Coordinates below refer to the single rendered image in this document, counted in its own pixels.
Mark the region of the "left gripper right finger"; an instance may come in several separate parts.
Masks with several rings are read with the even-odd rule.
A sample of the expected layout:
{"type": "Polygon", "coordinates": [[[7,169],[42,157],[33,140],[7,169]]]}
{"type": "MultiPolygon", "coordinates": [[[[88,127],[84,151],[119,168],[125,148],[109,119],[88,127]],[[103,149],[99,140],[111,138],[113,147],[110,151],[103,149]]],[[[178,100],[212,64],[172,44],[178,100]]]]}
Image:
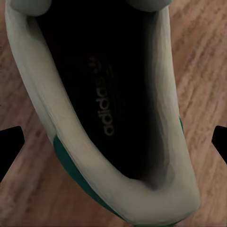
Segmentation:
{"type": "Polygon", "coordinates": [[[216,126],[212,143],[227,164],[227,128],[216,126]]]}

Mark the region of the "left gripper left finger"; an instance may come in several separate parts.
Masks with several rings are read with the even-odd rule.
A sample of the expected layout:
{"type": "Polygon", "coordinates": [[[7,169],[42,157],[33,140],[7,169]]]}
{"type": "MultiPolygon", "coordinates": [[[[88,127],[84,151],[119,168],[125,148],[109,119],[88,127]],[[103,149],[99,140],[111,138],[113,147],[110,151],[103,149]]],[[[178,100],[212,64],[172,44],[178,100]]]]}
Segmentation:
{"type": "Polygon", "coordinates": [[[0,183],[25,143],[21,126],[0,131],[0,183]]]}

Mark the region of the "gym shoe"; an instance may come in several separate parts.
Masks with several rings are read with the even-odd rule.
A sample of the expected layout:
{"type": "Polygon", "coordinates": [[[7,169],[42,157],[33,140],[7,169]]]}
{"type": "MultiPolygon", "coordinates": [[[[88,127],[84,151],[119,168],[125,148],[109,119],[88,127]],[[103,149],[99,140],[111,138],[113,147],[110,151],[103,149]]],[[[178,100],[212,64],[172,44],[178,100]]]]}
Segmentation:
{"type": "Polygon", "coordinates": [[[55,154],[135,227],[195,213],[201,194],[179,116],[173,0],[6,0],[13,57],[55,154]]]}

